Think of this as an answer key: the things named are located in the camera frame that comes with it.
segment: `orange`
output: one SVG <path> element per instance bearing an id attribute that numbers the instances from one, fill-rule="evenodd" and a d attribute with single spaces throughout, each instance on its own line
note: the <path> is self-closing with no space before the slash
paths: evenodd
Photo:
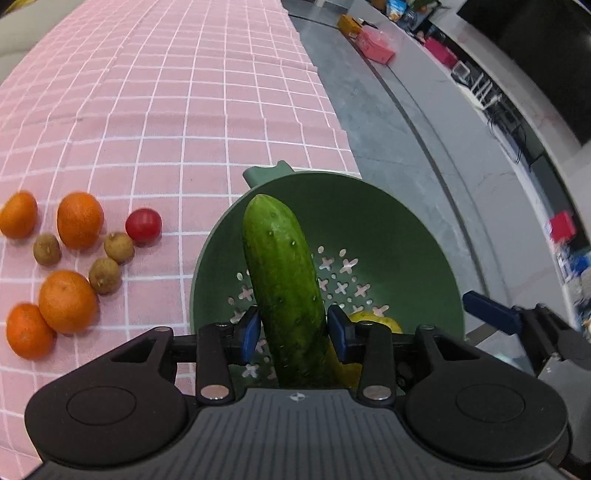
<path id="1" fill-rule="evenodd" d="M 57 208 L 57 232 L 64 245 L 73 250 L 92 247 L 104 221 L 103 209 L 90 193 L 70 193 Z"/>
<path id="2" fill-rule="evenodd" d="M 37 223 L 37 202 L 30 192 L 16 192 L 0 211 L 0 231 L 8 238 L 25 238 Z"/>
<path id="3" fill-rule="evenodd" d="M 20 303 L 8 314 L 6 338 L 18 356 L 37 360 L 51 352 L 56 333 L 43 319 L 37 305 Z"/>
<path id="4" fill-rule="evenodd" d="M 59 333 L 85 330 L 99 310 L 88 280 L 69 270 L 58 270 L 45 279 L 39 291 L 39 309 L 47 324 Z"/>

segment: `cherry tomato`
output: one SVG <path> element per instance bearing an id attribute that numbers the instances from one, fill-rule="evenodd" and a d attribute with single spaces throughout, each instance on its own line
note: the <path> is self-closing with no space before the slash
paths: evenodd
<path id="1" fill-rule="evenodd" d="M 125 231 L 134 242 L 149 244 L 162 233 L 162 219 L 155 210 L 140 208 L 127 217 Z"/>

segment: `small brown fruit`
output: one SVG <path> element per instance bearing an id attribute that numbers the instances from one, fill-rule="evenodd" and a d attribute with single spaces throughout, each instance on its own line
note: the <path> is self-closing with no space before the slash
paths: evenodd
<path id="1" fill-rule="evenodd" d="M 119 265 L 131 260 L 135 255 L 134 241 L 123 232 L 110 233 L 105 238 L 105 253 Z"/>
<path id="2" fill-rule="evenodd" d="M 33 244 L 33 256 L 44 267 L 57 265 L 61 260 L 60 243 L 55 235 L 42 233 Z"/>
<path id="3" fill-rule="evenodd" d="M 109 295 L 121 285 L 121 270 L 112 258 L 99 258 L 92 264 L 88 280 L 99 295 Z"/>

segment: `black screen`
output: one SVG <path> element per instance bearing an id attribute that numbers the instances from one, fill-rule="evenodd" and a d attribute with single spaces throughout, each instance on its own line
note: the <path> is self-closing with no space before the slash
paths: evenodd
<path id="1" fill-rule="evenodd" d="M 591 140 L 591 15 L 572 0 L 518 1 L 511 12 L 508 3 L 468 0 L 458 14 L 515 60 L 586 143 Z M 502 15 L 483 20 L 484 10 L 496 7 Z"/>

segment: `silver bolt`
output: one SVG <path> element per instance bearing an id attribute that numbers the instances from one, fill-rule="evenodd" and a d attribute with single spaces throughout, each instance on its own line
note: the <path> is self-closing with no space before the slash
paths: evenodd
<path id="1" fill-rule="evenodd" d="M 224 385 L 206 385 L 201 389 L 201 396 L 208 400 L 222 400 L 230 394 Z"/>
<path id="2" fill-rule="evenodd" d="M 392 390 L 384 385 L 370 385 L 363 389 L 363 396 L 370 400 L 386 400 L 392 395 Z"/>

